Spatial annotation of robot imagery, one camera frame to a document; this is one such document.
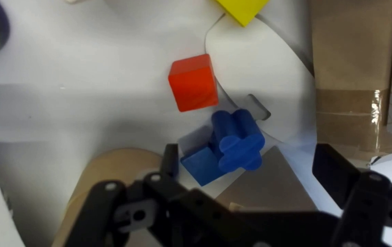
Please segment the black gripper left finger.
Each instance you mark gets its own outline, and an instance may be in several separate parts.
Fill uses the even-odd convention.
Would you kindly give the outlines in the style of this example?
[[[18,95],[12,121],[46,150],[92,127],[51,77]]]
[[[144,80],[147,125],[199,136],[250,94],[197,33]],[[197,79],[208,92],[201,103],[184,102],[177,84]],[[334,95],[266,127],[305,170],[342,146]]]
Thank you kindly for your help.
[[[176,179],[179,176],[179,165],[179,146],[168,144],[164,153],[161,172]]]

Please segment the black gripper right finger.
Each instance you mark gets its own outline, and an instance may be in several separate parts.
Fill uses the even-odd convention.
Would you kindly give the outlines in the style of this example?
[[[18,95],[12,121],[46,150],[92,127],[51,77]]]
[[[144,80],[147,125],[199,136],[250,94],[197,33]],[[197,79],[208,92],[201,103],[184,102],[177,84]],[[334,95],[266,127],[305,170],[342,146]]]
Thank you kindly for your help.
[[[391,181],[361,172],[332,146],[316,147],[313,175],[346,214],[388,214]]]

